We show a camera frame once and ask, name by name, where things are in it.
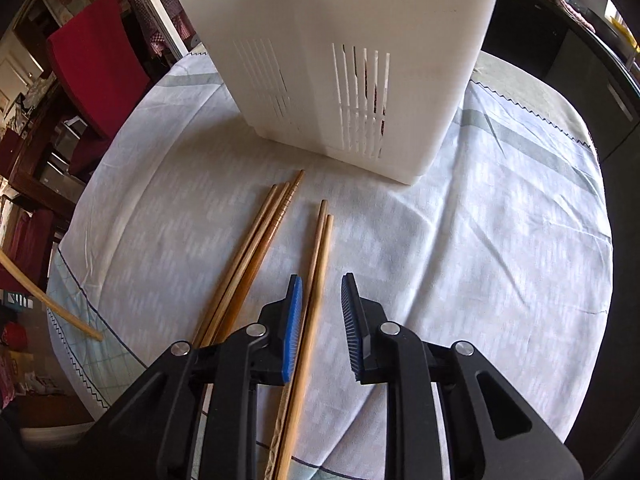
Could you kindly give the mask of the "light wooden chopstick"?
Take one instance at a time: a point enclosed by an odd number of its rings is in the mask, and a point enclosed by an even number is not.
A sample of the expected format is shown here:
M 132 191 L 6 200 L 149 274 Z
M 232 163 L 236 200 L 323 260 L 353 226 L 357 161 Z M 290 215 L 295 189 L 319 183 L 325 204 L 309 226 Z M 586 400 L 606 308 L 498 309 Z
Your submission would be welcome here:
M 276 462 L 276 455 L 278 454 L 278 449 L 280 448 L 280 437 L 281 437 L 281 431 L 283 426 L 283 419 L 285 418 L 286 412 L 288 411 L 288 396 L 291 393 L 292 382 L 295 376 L 296 366 L 298 364 L 298 359 L 299 359 L 300 341 L 302 340 L 302 333 L 304 330 L 305 318 L 307 315 L 307 309 L 308 309 L 309 299 L 311 295 L 311 286 L 312 286 L 312 281 L 314 280 L 314 271 L 316 270 L 317 259 L 319 255 L 319 246 L 320 246 L 323 220 L 326 218 L 327 214 L 328 214 L 328 202 L 326 200 L 322 200 L 319 207 L 318 220 L 316 224 L 316 232 L 314 232 L 314 246 L 312 246 L 310 263 L 309 263 L 309 268 L 307 273 L 305 296 L 303 301 L 303 307 L 304 307 L 303 308 L 303 324 L 302 324 L 302 331 L 300 332 L 300 337 L 299 337 L 299 347 L 297 352 L 296 364 L 294 368 L 294 374 L 291 382 L 283 389 L 280 397 L 280 405 L 279 405 L 279 411 L 276 419 L 276 426 L 274 426 L 274 429 L 273 429 L 273 435 L 271 438 L 271 444 L 270 444 L 269 453 L 268 453 L 268 460 L 267 460 L 267 465 L 266 465 L 265 474 L 264 474 L 265 479 L 273 479 L 272 474 L 274 469 L 274 463 Z
M 322 296 L 324 283 L 326 282 L 326 268 L 329 262 L 333 223 L 334 217 L 332 214 L 327 214 L 323 220 L 319 255 L 316 270 L 314 271 L 314 280 L 312 281 L 302 340 L 300 341 L 299 359 L 292 382 L 291 393 L 288 396 L 288 411 L 283 419 L 280 448 L 278 449 L 276 462 L 274 463 L 273 479 L 287 479 L 288 472 L 291 468 L 292 456 L 305 405 L 312 354 L 314 353 L 314 344 L 316 343 L 320 313 L 322 310 Z

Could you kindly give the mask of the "dark brown wooden chopstick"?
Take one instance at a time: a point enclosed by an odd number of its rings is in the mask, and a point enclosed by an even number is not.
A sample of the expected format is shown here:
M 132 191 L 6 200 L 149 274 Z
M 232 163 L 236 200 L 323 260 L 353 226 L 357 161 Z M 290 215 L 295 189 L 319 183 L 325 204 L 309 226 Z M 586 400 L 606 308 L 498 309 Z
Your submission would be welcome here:
M 243 272 L 239 284 L 235 287 L 231 299 L 224 307 L 224 316 L 216 323 L 212 339 L 216 344 L 223 341 L 231 333 L 235 320 L 241 312 L 248 292 L 279 229 L 288 205 L 292 202 L 292 198 L 303 180 L 304 174 L 304 170 L 299 170 L 295 179 L 286 186 L 283 196 L 277 201 L 276 209 L 271 214 L 268 214 L 266 226 L 258 232 L 259 240 L 255 246 L 250 248 L 250 260 L 242 267 Z

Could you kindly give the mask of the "tan wooden chopstick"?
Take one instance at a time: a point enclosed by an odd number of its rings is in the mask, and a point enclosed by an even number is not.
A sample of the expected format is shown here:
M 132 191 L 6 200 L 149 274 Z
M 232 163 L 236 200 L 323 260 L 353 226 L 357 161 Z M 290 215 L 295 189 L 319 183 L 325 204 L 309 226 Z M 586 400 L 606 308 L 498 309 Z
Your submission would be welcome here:
M 213 334 L 216 332 L 214 325 L 224 316 L 224 311 L 230 304 L 230 300 L 235 294 L 241 278 L 250 264 L 250 260 L 254 257 L 256 249 L 289 187 L 290 184 L 288 182 L 273 185 L 262 206 L 260 206 L 250 228 L 216 287 L 213 298 L 208 302 L 204 316 L 198 326 L 198 331 L 193 338 L 193 344 L 196 348 L 200 348 L 203 344 L 209 344 L 212 340 Z

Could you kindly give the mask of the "pale chopstick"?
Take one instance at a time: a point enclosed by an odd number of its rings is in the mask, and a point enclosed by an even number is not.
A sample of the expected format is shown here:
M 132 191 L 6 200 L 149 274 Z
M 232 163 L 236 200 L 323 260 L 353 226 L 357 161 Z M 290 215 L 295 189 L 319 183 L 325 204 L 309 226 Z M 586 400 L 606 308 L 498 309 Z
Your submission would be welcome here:
M 80 318 L 71 314 L 60 306 L 56 301 L 49 297 L 42 289 L 40 289 L 32 280 L 30 280 L 26 274 L 24 274 L 17 265 L 9 258 L 9 256 L 0 250 L 0 262 L 1 265 L 9 272 L 9 274 L 17 280 L 32 296 L 38 299 L 49 310 L 58 315 L 60 318 L 70 323 L 78 330 L 81 330 L 84 334 L 90 338 L 102 341 L 103 336 L 95 328 L 91 327 L 85 322 L 82 322 Z

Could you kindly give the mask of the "patterned grey tablecloth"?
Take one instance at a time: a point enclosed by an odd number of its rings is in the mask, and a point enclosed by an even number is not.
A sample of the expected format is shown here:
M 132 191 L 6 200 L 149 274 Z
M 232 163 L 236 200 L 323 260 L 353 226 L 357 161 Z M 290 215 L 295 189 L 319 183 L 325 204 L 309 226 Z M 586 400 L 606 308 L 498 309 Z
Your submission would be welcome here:
M 482 54 L 413 185 L 260 138 L 210 58 L 183 58 L 120 128 L 55 252 L 53 351 L 93 416 L 188 339 L 269 189 L 301 176 L 240 324 L 305 274 L 318 208 L 334 218 L 294 479 L 379 479 L 386 392 L 349 366 L 341 279 L 422 339 L 472 342 L 560 438 L 604 335 L 613 244 L 597 152 L 559 92 Z

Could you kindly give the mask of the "red upholstered chair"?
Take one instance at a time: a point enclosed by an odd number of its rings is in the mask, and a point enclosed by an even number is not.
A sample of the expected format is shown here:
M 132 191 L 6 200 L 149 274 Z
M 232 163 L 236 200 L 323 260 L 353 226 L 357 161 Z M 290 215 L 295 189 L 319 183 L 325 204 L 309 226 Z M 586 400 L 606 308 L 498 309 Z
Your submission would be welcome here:
M 150 78 L 131 47 L 118 0 L 94 0 L 46 42 L 55 77 L 88 125 L 74 148 L 73 176 L 96 168 Z

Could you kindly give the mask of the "white plastic utensil holder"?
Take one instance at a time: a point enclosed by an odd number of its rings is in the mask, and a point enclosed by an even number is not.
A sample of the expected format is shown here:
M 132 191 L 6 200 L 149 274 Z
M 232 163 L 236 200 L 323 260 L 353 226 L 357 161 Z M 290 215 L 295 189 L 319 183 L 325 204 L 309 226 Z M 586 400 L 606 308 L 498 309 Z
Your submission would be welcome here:
M 442 145 L 496 0 L 179 0 L 263 138 L 403 184 Z

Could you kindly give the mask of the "checkered hanging apron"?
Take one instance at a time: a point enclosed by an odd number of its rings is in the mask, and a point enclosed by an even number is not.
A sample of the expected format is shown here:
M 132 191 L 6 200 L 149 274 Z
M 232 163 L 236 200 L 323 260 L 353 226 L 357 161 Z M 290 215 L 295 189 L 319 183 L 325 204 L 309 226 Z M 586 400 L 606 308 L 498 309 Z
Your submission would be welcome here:
M 198 43 L 198 34 L 180 0 L 128 0 L 151 52 L 180 60 Z

